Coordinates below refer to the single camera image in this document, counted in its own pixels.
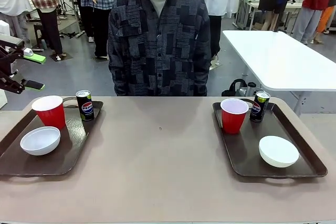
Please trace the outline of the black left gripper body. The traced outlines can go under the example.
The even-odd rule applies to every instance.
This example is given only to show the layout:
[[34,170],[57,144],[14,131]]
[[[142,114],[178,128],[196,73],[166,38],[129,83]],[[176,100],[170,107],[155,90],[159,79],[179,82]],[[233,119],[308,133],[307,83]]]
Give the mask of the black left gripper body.
[[25,48],[25,42],[22,39],[5,34],[0,34],[0,43],[1,47],[4,49],[11,48],[14,50],[22,50]]

